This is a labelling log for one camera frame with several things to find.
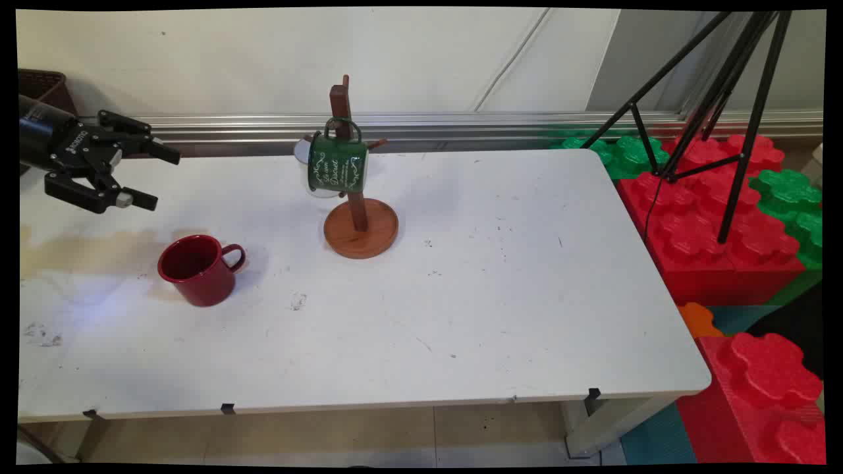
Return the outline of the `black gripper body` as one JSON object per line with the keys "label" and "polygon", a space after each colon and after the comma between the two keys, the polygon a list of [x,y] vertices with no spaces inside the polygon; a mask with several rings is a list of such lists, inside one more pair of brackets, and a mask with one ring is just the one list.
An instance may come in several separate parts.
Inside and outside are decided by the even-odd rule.
{"label": "black gripper body", "polygon": [[67,173],[82,185],[89,177],[110,174],[124,151],[99,145],[97,124],[88,125],[74,114],[25,95],[18,97],[19,161],[47,173]]}

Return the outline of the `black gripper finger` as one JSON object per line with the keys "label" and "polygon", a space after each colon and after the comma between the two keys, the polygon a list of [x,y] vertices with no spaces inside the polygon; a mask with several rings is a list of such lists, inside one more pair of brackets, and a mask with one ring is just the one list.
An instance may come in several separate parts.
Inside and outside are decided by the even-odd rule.
{"label": "black gripper finger", "polygon": [[45,193],[96,214],[102,214],[109,207],[139,207],[153,212],[159,198],[129,187],[121,186],[110,174],[89,177],[89,186],[75,181],[67,173],[47,173]]}
{"label": "black gripper finger", "polygon": [[180,164],[180,152],[151,134],[145,122],[111,111],[99,111],[99,145],[120,148],[126,155],[145,154],[172,165]]}

